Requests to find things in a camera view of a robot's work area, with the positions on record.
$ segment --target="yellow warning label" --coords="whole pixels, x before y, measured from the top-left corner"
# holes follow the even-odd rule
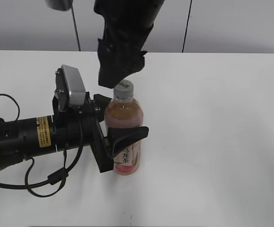
[[[45,148],[51,146],[48,117],[37,117],[36,124],[39,147]]]

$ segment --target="plastic bottle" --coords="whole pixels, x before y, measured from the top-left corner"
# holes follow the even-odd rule
[[[114,88],[114,98],[105,110],[105,123],[111,128],[135,128],[143,123],[139,102],[133,98],[134,86],[124,79]],[[140,164],[141,141],[124,149],[114,159],[114,171],[120,175],[134,173]]]

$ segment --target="gray wall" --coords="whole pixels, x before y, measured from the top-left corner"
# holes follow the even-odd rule
[[[74,0],[83,51],[95,51],[103,19]],[[165,0],[145,49],[181,52],[189,0]],[[76,51],[71,12],[44,0],[0,0],[0,50]],[[185,52],[274,53],[274,0],[194,0]]]
[[[274,0],[194,0],[185,52],[274,53]]]

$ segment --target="bottle cap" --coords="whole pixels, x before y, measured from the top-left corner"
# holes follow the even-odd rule
[[[119,99],[132,97],[134,94],[134,85],[131,81],[124,79],[114,88],[114,96]]]

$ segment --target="white table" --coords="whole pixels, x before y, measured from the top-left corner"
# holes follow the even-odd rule
[[[52,114],[61,64],[79,68],[91,94],[112,95],[97,85],[96,53],[0,51],[0,93],[18,100],[21,119]],[[138,171],[100,174],[85,148],[54,197],[0,189],[0,227],[274,227],[274,54],[149,53],[129,79],[150,128]],[[0,117],[16,111],[0,98]],[[30,182],[62,159],[38,157]],[[23,183],[29,165],[1,171],[0,182]]]

